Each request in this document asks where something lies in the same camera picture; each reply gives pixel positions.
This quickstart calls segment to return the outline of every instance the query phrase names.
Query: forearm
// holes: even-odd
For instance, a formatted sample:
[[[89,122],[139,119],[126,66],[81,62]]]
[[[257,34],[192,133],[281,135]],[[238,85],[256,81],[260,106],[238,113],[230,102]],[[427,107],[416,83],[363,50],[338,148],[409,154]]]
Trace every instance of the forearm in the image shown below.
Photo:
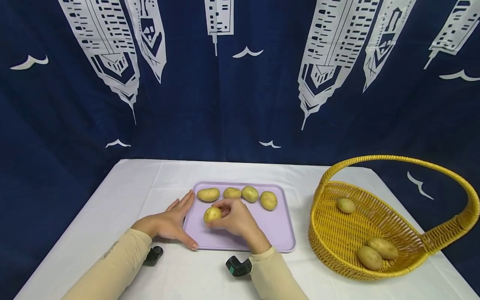
[[[308,300],[293,278],[283,256],[271,247],[264,253],[253,254],[252,282],[262,300]]]
[[[62,300],[118,299],[140,270],[151,243],[147,234],[127,230]]]
[[[243,234],[252,256],[252,281],[262,300],[308,300],[283,256],[258,228]]]

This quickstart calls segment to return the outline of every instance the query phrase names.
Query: black device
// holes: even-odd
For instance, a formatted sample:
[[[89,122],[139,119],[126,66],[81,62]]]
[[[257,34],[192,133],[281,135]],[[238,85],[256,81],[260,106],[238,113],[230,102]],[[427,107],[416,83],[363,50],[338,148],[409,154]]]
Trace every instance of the black device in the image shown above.
[[[147,258],[145,258],[143,265],[154,266],[157,263],[160,256],[162,256],[162,254],[163,254],[162,247],[155,246],[151,248],[150,252],[147,254]]]
[[[236,256],[230,257],[225,263],[227,269],[235,277],[245,276],[252,271],[252,262],[247,258],[241,263]]]

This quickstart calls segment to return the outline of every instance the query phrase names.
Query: hand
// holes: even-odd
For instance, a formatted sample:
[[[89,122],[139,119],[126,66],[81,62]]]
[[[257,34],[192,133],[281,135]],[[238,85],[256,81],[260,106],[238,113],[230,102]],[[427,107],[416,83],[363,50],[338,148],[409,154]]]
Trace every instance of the hand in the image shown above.
[[[242,200],[223,199],[212,206],[220,208],[222,218],[210,221],[208,227],[224,228],[231,234],[243,237],[253,254],[263,253],[272,247]]]
[[[182,200],[175,200],[163,213],[146,216],[136,221],[132,229],[148,234],[151,238],[160,236],[165,239],[179,240],[187,248],[198,249],[195,242],[184,230],[183,219],[192,207],[195,193],[190,190]]]

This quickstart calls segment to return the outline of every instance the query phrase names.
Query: white skyscraper print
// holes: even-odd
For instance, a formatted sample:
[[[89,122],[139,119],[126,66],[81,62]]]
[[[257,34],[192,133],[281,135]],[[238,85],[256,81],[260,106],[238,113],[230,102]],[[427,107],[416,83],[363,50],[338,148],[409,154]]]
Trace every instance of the white skyscraper print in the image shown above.
[[[443,28],[438,33],[429,50],[426,69],[438,52],[456,55],[472,32],[477,28],[480,17],[480,1],[457,0]]]
[[[207,32],[212,36],[217,56],[217,36],[233,35],[233,0],[204,0]]]
[[[157,0],[125,0],[128,4],[138,47],[158,82],[167,63],[165,31]]]
[[[93,69],[133,112],[140,73],[132,33],[119,0],[59,0]]]
[[[385,0],[383,2],[373,26],[372,35],[365,48],[364,92],[377,78],[385,65],[416,1]]]
[[[378,0],[317,0],[298,77],[305,117],[317,112],[350,74]]]

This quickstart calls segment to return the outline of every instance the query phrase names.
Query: navy blue curtain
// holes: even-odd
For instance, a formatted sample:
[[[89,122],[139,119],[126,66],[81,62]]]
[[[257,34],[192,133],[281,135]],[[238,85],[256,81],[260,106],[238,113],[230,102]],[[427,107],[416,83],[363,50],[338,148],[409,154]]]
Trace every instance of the navy blue curtain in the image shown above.
[[[322,2],[0,1],[2,296],[121,158],[331,165],[395,154],[478,187],[479,5]],[[441,174],[365,166],[425,230],[466,204]],[[477,293],[479,235],[444,251]]]

